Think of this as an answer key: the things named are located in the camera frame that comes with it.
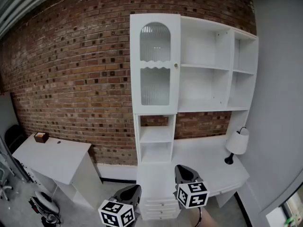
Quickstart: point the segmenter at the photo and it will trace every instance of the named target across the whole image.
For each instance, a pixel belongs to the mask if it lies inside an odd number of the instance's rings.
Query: concrete floor
[[[30,196],[38,187],[34,183],[23,183],[15,177],[10,178],[14,190],[7,190],[10,201],[0,200],[0,221],[4,227],[43,227],[41,215],[36,214],[28,203]],[[104,199],[111,197],[117,190],[128,186],[124,183],[104,183]],[[75,205],[58,188],[53,196],[60,208],[62,227],[104,226],[96,211]],[[207,211],[222,227],[246,227],[242,212],[232,197],[221,209],[214,197],[209,198]],[[190,227],[188,214],[182,210],[177,219],[162,221],[143,221],[139,217],[136,227]]]

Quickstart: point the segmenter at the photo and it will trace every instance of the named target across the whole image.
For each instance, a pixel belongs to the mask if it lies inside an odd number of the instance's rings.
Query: door
[[[180,35],[180,15],[131,15],[133,113],[177,113]]]

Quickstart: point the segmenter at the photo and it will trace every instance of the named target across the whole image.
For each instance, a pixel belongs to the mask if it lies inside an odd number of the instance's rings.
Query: cable
[[[195,227],[198,227],[202,220],[202,207],[198,207],[198,209],[199,209],[199,220],[198,223],[195,225]]]

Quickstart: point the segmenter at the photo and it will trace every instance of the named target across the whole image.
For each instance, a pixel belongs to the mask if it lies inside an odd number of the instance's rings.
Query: white wall
[[[258,75],[246,123],[249,146],[240,159],[262,211],[303,170],[303,0],[253,1]]]

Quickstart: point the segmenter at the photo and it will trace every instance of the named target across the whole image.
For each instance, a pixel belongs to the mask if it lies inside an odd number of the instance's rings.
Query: desk leg
[[[80,163],[71,183],[91,207],[98,209],[104,200],[102,198],[102,182],[88,153]]]
[[[217,195],[216,199],[219,204],[219,208],[226,204],[226,202],[236,193],[236,191],[237,189]]]

